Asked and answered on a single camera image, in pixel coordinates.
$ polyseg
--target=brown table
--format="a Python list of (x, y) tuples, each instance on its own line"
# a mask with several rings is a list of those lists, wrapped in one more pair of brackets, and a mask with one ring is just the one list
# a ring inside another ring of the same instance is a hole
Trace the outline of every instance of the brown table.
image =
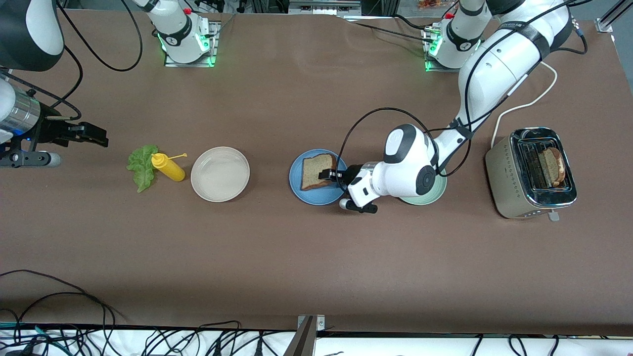
[[(106, 61), (134, 60), (127, 14), (71, 16)], [(429, 127), (454, 117), (457, 74), (425, 72), (415, 41), (333, 16), (238, 15), (222, 33), (215, 68), (163, 68), (149, 20), (137, 17), (146, 48), (129, 73), (100, 65), (62, 20), (85, 69), (71, 102), (108, 130), (110, 146), (51, 146), (62, 166), (0, 172), (1, 270), (29, 268), (78, 284), (125, 314), (125, 324), (231, 318), (290, 329), (298, 314), (314, 313), (340, 330), (633, 332), (633, 105), (611, 37), (590, 23), (583, 24), (589, 54), (548, 57), (560, 74), (556, 87), (499, 130), (545, 125), (561, 136), (579, 198), (554, 224), (496, 212), (484, 171), (493, 120), (430, 206), (385, 197), (378, 214), (360, 215), (293, 195), (287, 175), (295, 157), (337, 151), (371, 109), (403, 108)], [(390, 20), (373, 23), (415, 34)], [(76, 69), (64, 55), (47, 73), (19, 75), (63, 93)], [(551, 79), (538, 68), (503, 108), (531, 101)], [(405, 122), (398, 113), (369, 118), (344, 160), (379, 159), (387, 133)], [(179, 159), (187, 172), (207, 149), (231, 146), (248, 158), (251, 179), (228, 203), (208, 203), (189, 180), (160, 174), (137, 194), (125, 166), (143, 144), (188, 153)], [(26, 275), (3, 278), (0, 288), (2, 306), (14, 308), (62, 290)], [(90, 302), (61, 297), (26, 320), (100, 317)]]

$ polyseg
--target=white cable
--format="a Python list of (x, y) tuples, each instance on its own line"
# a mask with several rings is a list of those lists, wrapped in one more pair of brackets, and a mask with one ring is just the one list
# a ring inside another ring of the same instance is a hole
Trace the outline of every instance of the white cable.
[(499, 130), (499, 123), (501, 122), (501, 117), (503, 115), (506, 115), (509, 112), (512, 112), (512, 111), (515, 111), (515, 110), (518, 110), (518, 109), (522, 109), (522, 108), (526, 108), (528, 106), (534, 105), (537, 101), (541, 100), (541, 98), (544, 97), (545, 94), (549, 93), (549, 90), (552, 89), (554, 84), (556, 84), (556, 80), (558, 79), (558, 72), (556, 72), (556, 70), (554, 68), (552, 68), (550, 65), (548, 65), (545, 62), (541, 62), (541, 64), (544, 65), (545, 67), (548, 67), (549, 70), (551, 70), (554, 73), (554, 80), (552, 80), (552, 84), (550, 84), (549, 87), (547, 89), (545, 89), (545, 91), (541, 95), (539, 95), (538, 98), (533, 100), (531, 103), (524, 104), (524, 105), (519, 105), (519, 106), (516, 106), (516, 107), (514, 107), (512, 109), (508, 109), (508, 110), (504, 111), (503, 113), (501, 113), (499, 115), (499, 117), (497, 118), (497, 124), (494, 126), (494, 132), (492, 133), (492, 139), (490, 139), (490, 148), (491, 149), (494, 146), (494, 139), (495, 139), (495, 137), (497, 137), (497, 131)]

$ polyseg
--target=silver cylinder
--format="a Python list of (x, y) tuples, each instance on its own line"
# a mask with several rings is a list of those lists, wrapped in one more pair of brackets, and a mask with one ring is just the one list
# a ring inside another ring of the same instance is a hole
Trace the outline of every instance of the silver cylinder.
[(0, 80), (0, 96), (3, 97), (0, 104), (4, 106), (4, 109), (0, 108), (4, 112), (4, 115), (0, 113), (0, 129), (19, 136), (35, 126), (40, 115), (40, 104), (36, 99), (4, 80)]

